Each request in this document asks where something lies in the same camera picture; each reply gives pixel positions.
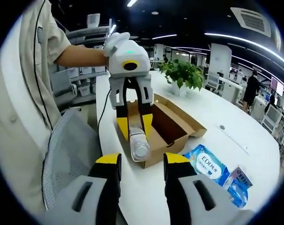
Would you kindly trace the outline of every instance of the beige shirt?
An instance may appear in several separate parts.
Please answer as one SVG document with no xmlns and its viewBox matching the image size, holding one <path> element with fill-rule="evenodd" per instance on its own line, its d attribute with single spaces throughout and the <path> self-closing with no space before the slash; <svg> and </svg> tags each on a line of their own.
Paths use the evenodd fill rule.
<svg viewBox="0 0 284 225">
<path fill-rule="evenodd" d="M 43 1 L 38 0 L 24 12 L 20 28 L 20 61 L 22 72 L 32 100 L 49 127 L 42 105 L 33 67 L 33 40 L 35 23 Z M 48 64 L 53 62 L 70 45 L 51 15 L 51 4 L 45 1 L 38 20 L 42 29 L 36 38 L 36 68 L 38 83 L 53 127 L 61 117 L 52 95 Z M 10 101 L 4 75 L 0 70 L 0 167 L 4 177 L 26 210 L 39 214 L 45 210 L 42 195 L 42 171 L 45 152 L 33 140 L 17 116 Z M 48 141 L 42 149 L 47 149 Z"/>
<path fill-rule="evenodd" d="M 23 15 L 20 32 L 20 60 L 24 78 L 31 93 L 31 97 L 41 111 L 45 123 L 50 127 L 49 120 L 46 116 L 45 108 L 38 91 L 33 65 L 34 31 L 38 13 L 42 4 L 42 0 L 36 1 Z M 58 28 L 56 21 L 51 14 L 51 3 L 48 0 L 46 0 L 43 5 L 37 27 L 38 31 L 35 40 L 35 64 L 38 75 L 38 85 L 45 102 L 51 124 L 54 128 L 61 115 L 52 94 L 48 65 L 52 65 L 54 63 L 54 61 L 70 45 L 70 42 L 64 32 Z"/>
</svg>

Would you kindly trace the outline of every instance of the shirt sleeve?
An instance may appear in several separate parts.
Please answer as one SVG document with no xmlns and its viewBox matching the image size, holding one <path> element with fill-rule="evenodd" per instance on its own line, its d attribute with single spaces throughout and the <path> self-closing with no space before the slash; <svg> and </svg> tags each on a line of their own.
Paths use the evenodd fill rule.
<svg viewBox="0 0 284 225">
<path fill-rule="evenodd" d="M 48 63 L 52 65 L 69 45 L 71 45 L 71 43 L 69 42 L 67 36 L 57 26 L 55 19 L 50 13 L 48 34 Z"/>
</svg>

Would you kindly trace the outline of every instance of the white plant pot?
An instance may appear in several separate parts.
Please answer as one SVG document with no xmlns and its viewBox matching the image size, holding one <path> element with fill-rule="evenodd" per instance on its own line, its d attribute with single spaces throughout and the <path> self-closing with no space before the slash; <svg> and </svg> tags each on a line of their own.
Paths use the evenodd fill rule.
<svg viewBox="0 0 284 225">
<path fill-rule="evenodd" d="M 179 88 L 177 85 L 177 81 L 175 81 L 175 82 L 172 82 L 171 84 L 171 90 L 173 94 L 175 94 L 176 96 L 185 97 L 188 91 L 188 87 L 186 87 L 184 83 L 183 86 Z"/>
</svg>

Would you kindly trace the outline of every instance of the air vent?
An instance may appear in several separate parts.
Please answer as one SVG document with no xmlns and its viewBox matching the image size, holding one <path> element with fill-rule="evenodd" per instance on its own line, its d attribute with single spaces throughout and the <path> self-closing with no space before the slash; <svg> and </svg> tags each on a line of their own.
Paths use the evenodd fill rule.
<svg viewBox="0 0 284 225">
<path fill-rule="evenodd" d="M 241 27 L 256 31 L 260 34 L 271 37 L 271 28 L 269 21 L 262 14 L 244 9 L 244 8 L 230 8 L 238 20 Z"/>
</svg>

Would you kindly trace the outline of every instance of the ceiling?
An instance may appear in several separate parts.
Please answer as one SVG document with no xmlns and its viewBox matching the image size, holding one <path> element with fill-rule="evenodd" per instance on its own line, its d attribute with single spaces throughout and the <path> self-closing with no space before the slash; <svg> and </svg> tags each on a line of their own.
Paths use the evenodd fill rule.
<svg viewBox="0 0 284 225">
<path fill-rule="evenodd" d="M 209 49 L 208 46 L 211 43 L 223 45 L 230 43 L 234 44 L 228 45 L 232 55 L 265 68 L 284 82 L 284 63 L 266 50 L 240 40 L 204 35 L 204 33 L 218 33 L 251 40 L 284 58 L 284 26 L 281 24 L 284 21 L 275 12 L 280 4 L 274 6 L 263 1 L 264 7 L 262 7 L 253 0 L 137 0 L 132 7 L 127 7 L 130 0 L 102 0 L 98 1 L 97 5 L 90 0 L 50 1 L 53 4 L 53 15 L 68 30 L 86 28 L 86 16 L 100 13 L 100 25 L 107 25 L 109 18 L 112 18 L 113 24 L 117 25 L 117 32 L 129 32 L 132 36 L 138 36 L 135 40 L 140 41 L 142 45 L 151 46 L 159 43 L 172 47 Z M 264 15 L 270 23 L 272 36 L 267 37 L 242 28 L 231 7 L 249 9 Z M 152 12 L 158 12 L 158 15 L 153 15 Z M 274 21 L 281 31 L 280 51 L 277 50 L 274 41 Z M 177 36 L 152 40 L 154 37 L 170 34 L 177 34 Z M 240 62 L 252 67 L 252 64 L 244 60 Z M 270 77 L 270 74 L 265 71 L 263 74 Z"/>
</svg>

